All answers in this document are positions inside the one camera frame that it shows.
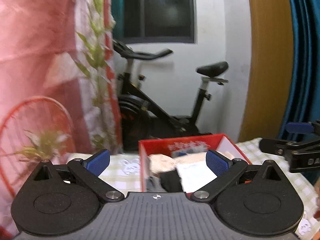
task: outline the red fan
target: red fan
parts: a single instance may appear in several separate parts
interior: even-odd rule
[[[15,197],[41,159],[65,163],[75,152],[68,111],[48,97],[31,97],[9,112],[0,126],[0,176]]]

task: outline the floral curtain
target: floral curtain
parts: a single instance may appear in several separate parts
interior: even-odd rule
[[[10,179],[20,162],[122,150],[110,1],[0,0],[0,239],[17,234]]]

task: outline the teal curtain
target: teal curtain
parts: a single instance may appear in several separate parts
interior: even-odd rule
[[[111,1],[111,14],[116,21],[112,36],[115,39],[121,40],[124,33],[124,0]]]

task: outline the exercise bike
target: exercise bike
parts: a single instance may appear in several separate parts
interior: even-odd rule
[[[127,60],[124,73],[118,76],[118,79],[123,81],[118,100],[122,118],[122,137],[125,150],[136,150],[139,140],[149,139],[153,136],[151,133],[153,122],[151,121],[149,111],[173,131],[170,135],[164,135],[162,138],[201,135],[196,126],[196,121],[204,99],[208,101],[211,100],[211,95],[207,93],[207,87],[209,82],[216,82],[218,85],[228,83],[228,80],[217,78],[217,76],[223,74],[228,69],[227,62],[223,61],[196,69],[196,72],[203,76],[201,77],[202,83],[196,97],[192,114],[191,116],[174,117],[167,114],[166,111],[131,82],[134,59],[156,60],[172,54],[173,51],[166,49],[155,54],[134,52],[125,44],[116,40],[113,40],[113,48],[121,57]],[[139,81],[143,81],[145,76],[139,75],[138,79]]]

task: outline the artificial plant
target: artificial plant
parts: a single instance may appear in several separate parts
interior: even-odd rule
[[[92,135],[91,142],[96,149],[113,149],[116,140],[108,125],[108,111],[111,108],[108,100],[107,83],[110,81],[106,78],[108,64],[105,61],[105,49],[109,49],[105,46],[105,33],[111,29],[111,26],[105,27],[104,25],[103,0],[91,0],[88,3],[88,11],[88,20],[93,35],[87,38],[85,35],[76,32],[86,47],[86,51],[83,52],[86,63],[80,61],[75,63],[91,82],[95,91],[92,105],[100,110],[98,118],[102,132]]]
[[[14,154],[27,166],[15,179],[13,185],[25,178],[41,160],[51,160],[54,156],[59,156],[60,151],[66,147],[65,141],[70,137],[69,134],[55,130],[46,130],[39,135],[28,130],[24,130],[24,133],[29,138],[31,146],[24,146]]]

